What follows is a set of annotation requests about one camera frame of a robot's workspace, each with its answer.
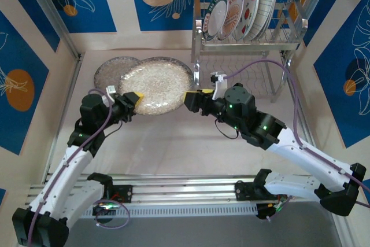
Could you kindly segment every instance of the orange circle pattern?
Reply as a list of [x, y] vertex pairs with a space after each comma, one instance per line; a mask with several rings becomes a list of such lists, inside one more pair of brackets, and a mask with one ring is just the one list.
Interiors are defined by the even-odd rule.
[[27, 84], [23, 87], [25, 90], [18, 90], [16, 88], [7, 89], [5, 94], [8, 99], [8, 103], [15, 109], [20, 112], [27, 111], [33, 101], [35, 96], [35, 86], [32, 77], [28, 72], [22, 69], [14, 69], [8, 73], [8, 78], [14, 80], [15, 82]]
[[347, 80], [343, 86], [343, 90], [346, 95], [353, 95], [356, 92], [356, 83], [351, 79]]
[[65, 5], [63, 11], [70, 17], [77, 16], [77, 9], [72, 5]]

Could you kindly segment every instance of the dish rack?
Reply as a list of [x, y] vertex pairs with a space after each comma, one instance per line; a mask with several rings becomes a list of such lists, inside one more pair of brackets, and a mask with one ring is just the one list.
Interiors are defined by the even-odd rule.
[[[294, 5], [297, 17], [293, 21], [289, 10]], [[302, 42], [308, 28], [308, 19], [299, 0], [276, 3], [273, 17], [265, 34], [253, 41], [235, 40], [230, 35], [225, 40], [203, 38], [202, 21], [208, 3], [194, 0], [191, 61], [194, 63], [194, 83], [197, 88], [212, 88], [210, 74], [224, 72], [230, 75], [248, 62], [267, 58], [275, 51], [282, 64], [289, 69], [294, 52]], [[229, 86], [242, 83], [256, 98], [269, 98], [275, 102], [280, 95], [286, 74], [269, 63], [258, 63], [228, 80]]]

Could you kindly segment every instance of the metal dish rack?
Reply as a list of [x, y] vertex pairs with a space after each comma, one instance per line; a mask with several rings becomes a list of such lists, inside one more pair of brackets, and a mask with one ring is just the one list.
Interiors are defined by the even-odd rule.
[[[289, 9], [295, 5], [297, 17], [293, 22]], [[191, 61], [194, 65], [194, 82], [198, 88], [212, 88], [211, 72], [229, 75], [248, 62], [267, 58], [270, 51], [278, 51], [282, 64], [289, 69], [294, 52], [302, 42], [308, 28], [308, 19], [299, 0], [276, 3], [271, 26], [259, 39], [234, 40], [230, 35], [225, 40], [206, 41], [202, 34], [202, 20], [208, 3], [194, 0], [193, 37]], [[286, 83], [286, 75], [279, 70], [272, 72], [267, 62], [255, 64], [229, 80], [229, 85], [241, 82], [256, 98], [269, 98], [275, 102]]]

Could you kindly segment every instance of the metal frame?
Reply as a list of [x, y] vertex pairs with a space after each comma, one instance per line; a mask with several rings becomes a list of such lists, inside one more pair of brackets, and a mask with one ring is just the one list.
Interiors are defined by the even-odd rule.
[[58, 141], [60, 132], [63, 128], [64, 119], [65, 119], [65, 116], [67, 114], [69, 103], [71, 102], [73, 91], [74, 91], [75, 86], [76, 86], [77, 78], [79, 76], [80, 69], [81, 69], [81, 66], [82, 66], [82, 61], [83, 61], [83, 55], [80, 56], [77, 64], [75, 65], [75, 70], [73, 72], [72, 80], [71, 80], [71, 83], [69, 84], [67, 96], [66, 96], [65, 101], [64, 101], [62, 115], [61, 115], [60, 121], [58, 123], [57, 133], [55, 134], [53, 142], [51, 143], [50, 150], [49, 150], [49, 155], [47, 156], [47, 161], [46, 161], [46, 164], [45, 164], [46, 166], [45, 166], [43, 174], [42, 174], [42, 180], [41, 180], [42, 182], [45, 182], [45, 180], [47, 179], [47, 175], [49, 173], [51, 160], [54, 157], [55, 149], [56, 149], [56, 146], [57, 146], [57, 141]]
[[[294, 4], [298, 12], [298, 16], [293, 22], [289, 8]], [[308, 19], [306, 13], [299, 0], [288, 0], [286, 3], [276, 3], [275, 11], [278, 11], [279, 18], [275, 19], [275, 29], [267, 30], [262, 38], [247, 41], [234, 40], [227, 38], [226, 40], [219, 41], [213, 39], [206, 41], [202, 36], [202, 10], [208, 7], [208, 3], [201, 3], [200, 0], [194, 0], [194, 11], [193, 11], [193, 38], [191, 46], [191, 61], [194, 65], [194, 82], [197, 87], [200, 86], [199, 72], [202, 66], [202, 56], [211, 54], [218, 56], [229, 56], [235, 54], [244, 54], [261, 56], [261, 58], [267, 58], [269, 52], [272, 50], [280, 51], [282, 54], [282, 64], [289, 68], [291, 59], [295, 53], [295, 50], [299, 47], [306, 34], [308, 28]], [[286, 75], [282, 74], [281, 81], [277, 89], [275, 89], [269, 66], [265, 63], [267, 78], [271, 87], [271, 101], [275, 102], [282, 91], [283, 86], [286, 83]]]
[[[133, 185], [132, 205], [210, 205], [240, 204], [236, 200], [234, 184], [242, 180], [252, 182], [255, 176], [173, 176], [173, 175], [110, 175], [114, 185]], [[88, 175], [81, 175], [71, 194], [85, 184]], [[44, 188], [32, 185], [26, 206]]]
[[36, 0], [40, 5], [45, 16], [53, 26], [54, 30], [58, 34], [59, 38], [65, 43], [70, 54], [75, 58], [76, 62], [79, 61], [79, 52], [73, 43], [69, 31], [64, 24], [61, 16], [59, 15], [57, 8], [54, 6], [51, 0]]

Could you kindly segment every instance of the gray floor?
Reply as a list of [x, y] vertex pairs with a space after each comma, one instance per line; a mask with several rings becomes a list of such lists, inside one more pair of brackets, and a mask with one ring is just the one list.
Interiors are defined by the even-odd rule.
[[65, 246], [337, 247], [341, 243], [327, 211], [316, 203], [295, 202], [271, 223], [255, 216], [136, 218], [121, 230], [104, 230], [93, 220], [79, 220]]

